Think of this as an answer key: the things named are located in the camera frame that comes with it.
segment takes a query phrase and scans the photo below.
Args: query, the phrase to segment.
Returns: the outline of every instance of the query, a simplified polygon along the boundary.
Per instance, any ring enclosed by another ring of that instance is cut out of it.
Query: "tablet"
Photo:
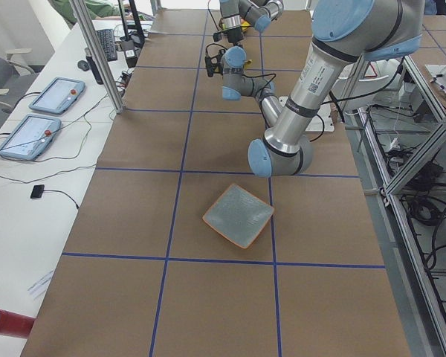
[[[24,161],[41,155],[61,127],[61,120],[29,114],[0,145],[0,156]]]
[[[76,102],[84,88],[85,83],[81,80],[57,77],[29,105],[29,108],[39,112],[62,114]]]

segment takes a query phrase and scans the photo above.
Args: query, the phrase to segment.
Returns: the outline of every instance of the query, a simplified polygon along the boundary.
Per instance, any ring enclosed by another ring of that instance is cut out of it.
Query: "white table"
[[[96,29],[114,28],[119,23],[95,21],[94,26]],[[84,72],[77,67],[77,62],[85,57],[84,47],[85,41],[77,25],[28,90],[41,91],[55,77],[83,80],[86,83],[85,92],[60,116],[63,125],[76,120],[106,95],[104,86],[96,84],[91,71]],[[118,53],[118,56],[118,61],[109,62],[115,79],[127,69],[123,54]],[[25,98],[0,132],[10,132],[30,113],[28,104],[32,100],[33,97]],[[43,163],[20,163],[0,158],[0,175],[30,181],[60,170],[95,164],[112,126],[114,111],[111,101],[106,98],[86,117],[92,129],[77,158]],[[39,159],[76,155],[88,128],[83,119],[73,123],[55,137]],[[44,193],[41,199],[31,200],[33,186],[44,184],[46,190],[62,190],[80,204],[93,172],[94,168],[77,170],[30,184],[0,178],[0,309],[32,317],[37,315],[45,294],[33,299],[28,294],[28,288],[55,269],[77,215],[73,202],[61,193]],[[24,345],[23,339],[0,336],[0,357],[19,356]]]

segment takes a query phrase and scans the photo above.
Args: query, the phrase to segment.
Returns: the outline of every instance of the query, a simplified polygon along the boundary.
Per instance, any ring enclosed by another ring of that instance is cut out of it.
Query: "black keyboard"
[[[103,46],[104,54],[108,62],[117,60],[116,43],[114,41],[114,31],[110,28],[97,30],[97,38]]]

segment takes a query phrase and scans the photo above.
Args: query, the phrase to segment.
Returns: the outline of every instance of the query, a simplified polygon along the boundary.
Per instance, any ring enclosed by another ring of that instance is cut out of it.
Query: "office chair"
[[[19,48],[7,51],[6,59],[0,58],[0,127],[7,120],[16,101],[26,93],[38,75],[32,68],[12,61],[14,54],[30,52],[30,48]],[[20,76],[15,67],[24,68],[30,73]]]

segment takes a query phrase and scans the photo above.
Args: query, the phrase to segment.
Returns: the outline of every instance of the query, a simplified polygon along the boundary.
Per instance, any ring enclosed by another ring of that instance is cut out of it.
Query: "red cylinder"
[[[0,335],[28,338],[34,322],[34,318],[0,310]]]

